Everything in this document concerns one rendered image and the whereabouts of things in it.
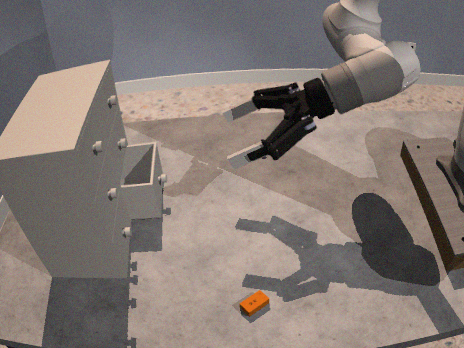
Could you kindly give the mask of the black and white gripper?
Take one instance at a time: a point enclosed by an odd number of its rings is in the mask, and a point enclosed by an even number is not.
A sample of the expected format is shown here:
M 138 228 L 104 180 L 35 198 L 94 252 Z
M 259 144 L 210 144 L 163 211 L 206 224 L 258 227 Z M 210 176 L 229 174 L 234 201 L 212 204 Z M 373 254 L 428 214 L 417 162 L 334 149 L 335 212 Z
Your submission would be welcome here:
M 282 109 L 285 112 L 284 119 L 267 141 L 261 139 L 261 142 L 227 156 L 234 170 L 267 155 L 278 160 L 304 136 L 317 129 L 312 117 L 323 119 L 334 114 L 333 102 L 320 78 L 305 82 L 303 87 L 300 90 L 297 83 L 292 83 L 255 90 L 252 99 L 222 111 L 228 123 L 261 108 Z

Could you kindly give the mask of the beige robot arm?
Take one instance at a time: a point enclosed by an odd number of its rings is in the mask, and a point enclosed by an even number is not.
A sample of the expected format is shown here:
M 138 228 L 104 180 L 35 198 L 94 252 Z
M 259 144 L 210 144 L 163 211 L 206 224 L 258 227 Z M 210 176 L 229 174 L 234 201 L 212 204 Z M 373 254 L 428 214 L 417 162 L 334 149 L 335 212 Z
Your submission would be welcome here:
M 323 14 L 325 34 L 344 60 L 321 72 L 321 81 L 339 114 L 393 97 L 420 77 L 420 62 L 409 43 L 381 39 L 379 1 L 340 0 Z M 454 155 L 438 156 L 436 165 L 464 210 L 464 107 L 453 146 Z

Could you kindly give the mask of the grey chest of drawers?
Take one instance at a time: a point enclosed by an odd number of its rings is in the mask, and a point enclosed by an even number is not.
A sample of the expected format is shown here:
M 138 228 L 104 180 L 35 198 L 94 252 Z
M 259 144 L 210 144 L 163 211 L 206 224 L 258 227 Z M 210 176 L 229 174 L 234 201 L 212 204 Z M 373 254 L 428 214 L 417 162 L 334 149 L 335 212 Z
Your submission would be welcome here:
M 95 97 L 108 67 L 110 60 L 38 76 L 0 136 L 0 191 L 52 277 L 127 278 L 128 261 L 126 273 L 112 244 L 118 198 L 111 240 L 95 204 L 105 152 L 114 171 L 107 144 L 120 111 L 117 97 L 106 142 Z M 106 144 L 94 198 L 76 151 L 93 104 Z

